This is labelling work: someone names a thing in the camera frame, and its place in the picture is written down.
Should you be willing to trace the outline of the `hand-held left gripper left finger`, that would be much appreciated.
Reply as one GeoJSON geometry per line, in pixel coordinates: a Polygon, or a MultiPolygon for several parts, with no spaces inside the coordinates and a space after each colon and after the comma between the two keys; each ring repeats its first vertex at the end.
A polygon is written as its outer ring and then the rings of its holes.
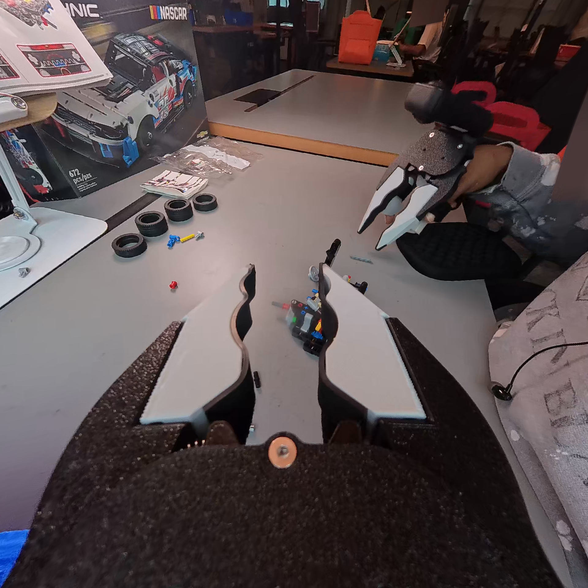
{"type": "Polygon", "coordinates": [[[183,319],[141,424],[252,421],[255,391],[245,337],[256,271],[246,264],[183,319]]]}

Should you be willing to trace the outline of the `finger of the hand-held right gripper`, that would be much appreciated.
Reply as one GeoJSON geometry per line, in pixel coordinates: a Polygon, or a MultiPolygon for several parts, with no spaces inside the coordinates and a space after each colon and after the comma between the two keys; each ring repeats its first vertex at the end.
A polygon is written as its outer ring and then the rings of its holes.
{"type": "Polygon", "coordinates": [[[401,167],[395,166],[386,171],[378,188],[372,196],[357,233],[363,233],[380,214],[395,217],[410,194],[410,174],[401,167]]]}
{"type": "Polygon", "coordinates": [[[437,187],[426,183],[415,187],[405,199],[402,210],[394,217],[393,223],[385,229],[375,247],[376,251],[384,249],[402,235],[412,232],[420,233],[428,224],[436,222],[435,214],[427,208],[429,201],[437,194],[437,187]],[[427,208],[424,217],[419,219],[421,209],[427,208]]]}

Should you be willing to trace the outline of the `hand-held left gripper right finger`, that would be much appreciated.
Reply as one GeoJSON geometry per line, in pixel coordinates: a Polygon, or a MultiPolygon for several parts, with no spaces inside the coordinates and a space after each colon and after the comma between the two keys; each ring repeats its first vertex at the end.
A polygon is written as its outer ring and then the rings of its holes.
{"type": "Polygon", "coordinates": [[[366,420],[426,420],[390,316],[323,263],[319,285],[325,385],[350,400],[366,420]]]}

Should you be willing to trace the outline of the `toy brick engine assembly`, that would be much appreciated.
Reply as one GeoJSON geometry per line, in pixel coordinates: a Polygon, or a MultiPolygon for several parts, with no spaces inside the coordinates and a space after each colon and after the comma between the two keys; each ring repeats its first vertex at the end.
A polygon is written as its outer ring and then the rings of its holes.
{"type": "Polygon", "coordinates": [[[305,300],[292,299],[289,302],[273,301],[272,306],[285,311],[285,321],[290,334],[302,342],[303,350],[313,356],[320,356],[326,337],[322,326],[322,303],[318,288],[305,300]]]}

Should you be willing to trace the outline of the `blue plastic bin with tag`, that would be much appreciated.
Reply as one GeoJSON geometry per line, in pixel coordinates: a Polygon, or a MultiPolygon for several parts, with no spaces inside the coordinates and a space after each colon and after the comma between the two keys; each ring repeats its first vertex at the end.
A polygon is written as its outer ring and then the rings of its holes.
{"type": "Polygon", "coordinates": [[[29,530],[1,532],[1,587],[11,573],[28,538],[29,530]]]}

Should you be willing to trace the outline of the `person's right forearm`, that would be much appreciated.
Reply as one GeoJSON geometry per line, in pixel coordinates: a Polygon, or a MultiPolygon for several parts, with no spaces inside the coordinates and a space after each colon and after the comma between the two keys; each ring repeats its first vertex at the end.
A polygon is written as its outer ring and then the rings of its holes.
{"type": "Polygon", "coordinates": [[[547,254],[556,220],[551,195],[562,159],[556,153],[537,153],[504,143],[513,147],[505,173],[493,185],[465,196],[489,204],[495,220],[527,250],[547,254]]]}

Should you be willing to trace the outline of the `grey desk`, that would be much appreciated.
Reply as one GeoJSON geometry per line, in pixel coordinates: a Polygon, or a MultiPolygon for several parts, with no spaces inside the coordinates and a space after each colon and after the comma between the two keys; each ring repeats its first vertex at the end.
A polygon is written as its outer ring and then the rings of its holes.
{"type": "Polygon", "coordinates": [[[571,587],[563,549],[504,433],[488,389],[488,345],[496,330],[481,281],[442,282],[417,273],[396,246],[375,252],[382,219],[356,230],[383,168],[261,145],[251,168],[211,179],[218,208],[195,213],[180,234],[204,238],[168,249],[149,241],[133,259],[113,239],[136,231],[136,211],[152,168],[54,209],[108,220],[112,230],[1,309],[1,530],[28,528],[65,446],[119,375],[174,320],[215,293],[242,266],[256,268],[253,326],[245,343],[254,371],[259,443],[288,431],[322,440],[318,360],[292,338],[272,302],[310,294],[310,266],[336,238],[333,269],[369,283],[367,297],[401,322],[476,402],[507,455],[535,531],[553,568],[571,587]],[[354,261],[350,255],[372,260],[354,261]],[[169,284],[178,283],[171,291],[169,284]]]}

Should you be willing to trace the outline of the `light grey neighbouring table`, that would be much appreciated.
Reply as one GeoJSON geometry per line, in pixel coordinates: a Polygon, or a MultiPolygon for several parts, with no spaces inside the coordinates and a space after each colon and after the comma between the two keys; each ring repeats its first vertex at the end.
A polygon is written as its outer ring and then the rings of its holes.
{"type": "Polygon", "coordinates": [[[405,110],[411,86],[290,70],[205,105],[214,135],[386,167],[433,129],[405,110]]]}

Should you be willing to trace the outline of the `orange paper bag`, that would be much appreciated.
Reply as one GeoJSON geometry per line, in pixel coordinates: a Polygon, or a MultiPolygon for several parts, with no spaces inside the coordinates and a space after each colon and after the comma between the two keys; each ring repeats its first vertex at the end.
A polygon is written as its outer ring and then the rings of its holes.
{"type": "Polygon", "coordinates": [[[338,62],[369,65],[372,62],[382,20],[367,11],[354,11],[342,19],[338,62]]]}

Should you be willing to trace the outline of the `wide black rubber tire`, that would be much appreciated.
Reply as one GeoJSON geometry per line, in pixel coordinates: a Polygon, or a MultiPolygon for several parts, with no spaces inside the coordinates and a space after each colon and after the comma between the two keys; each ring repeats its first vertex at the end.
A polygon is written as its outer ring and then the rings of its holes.
{"type": "Polygon", "coordinates": [[[138,232],[144,237],[157,237],[168,231],[168,223],[163,213],[149,210],[137,214],[135,224],[138,232]]]}
{"type": "Polygon", "coordinates": [[[194,215],[192,204],[183,198],[169,199],[164,203],[166,216],[171,222],[184,222],[194,215]]]}

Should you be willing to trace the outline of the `clear plastic bag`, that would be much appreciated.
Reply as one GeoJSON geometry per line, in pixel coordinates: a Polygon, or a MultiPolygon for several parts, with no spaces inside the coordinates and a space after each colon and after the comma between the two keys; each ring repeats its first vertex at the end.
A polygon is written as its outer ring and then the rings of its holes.
{"type": "Polygon", "coordinates": [[[168,170],[210,179],[243,172],[263,155],[239,142],[215,136],[151,158],[168,170]]]}

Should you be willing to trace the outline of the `sticker sheet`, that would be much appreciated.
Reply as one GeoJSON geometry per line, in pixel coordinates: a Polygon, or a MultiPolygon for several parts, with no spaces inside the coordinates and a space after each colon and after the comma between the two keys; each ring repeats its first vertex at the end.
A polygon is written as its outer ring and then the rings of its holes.
{"type": "Polygon", "coordinates": [[[208,182],[208,178],[175,171],[164,171],[142,183],[141,189],[150,194],[188,200],[202,191],[208,182]]]}

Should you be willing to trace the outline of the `person's grey printed sweatshirt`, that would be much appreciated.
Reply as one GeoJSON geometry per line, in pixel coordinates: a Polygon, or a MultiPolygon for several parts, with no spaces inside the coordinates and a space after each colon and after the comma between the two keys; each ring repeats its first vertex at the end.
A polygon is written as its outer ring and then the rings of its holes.
{"type": "Polygon", "coordinates": [[[574,587],[587,587],[587,254],[489,343],[504,431],[561,542],[574,587]]]}

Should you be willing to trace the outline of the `toy car set box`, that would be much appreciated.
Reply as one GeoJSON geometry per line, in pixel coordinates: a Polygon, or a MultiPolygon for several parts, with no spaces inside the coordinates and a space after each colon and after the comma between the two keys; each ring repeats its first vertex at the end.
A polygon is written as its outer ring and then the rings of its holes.
{"type": "Polygon", "coordinates": [[[57,91],[33,127],[71,183],[90,195],[209,134],[188,1],[60,1],[112,74],[57,91]]]}

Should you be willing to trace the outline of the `instruction booklet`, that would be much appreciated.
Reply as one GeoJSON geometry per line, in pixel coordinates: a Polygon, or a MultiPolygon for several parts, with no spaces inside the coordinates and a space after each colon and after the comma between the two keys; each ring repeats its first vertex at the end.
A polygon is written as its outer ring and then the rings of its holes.
{"type": "Polygon", "coordinates": [[[1,1],[1,92],[103,86],[112,74],[60,1],[1,1]]]}

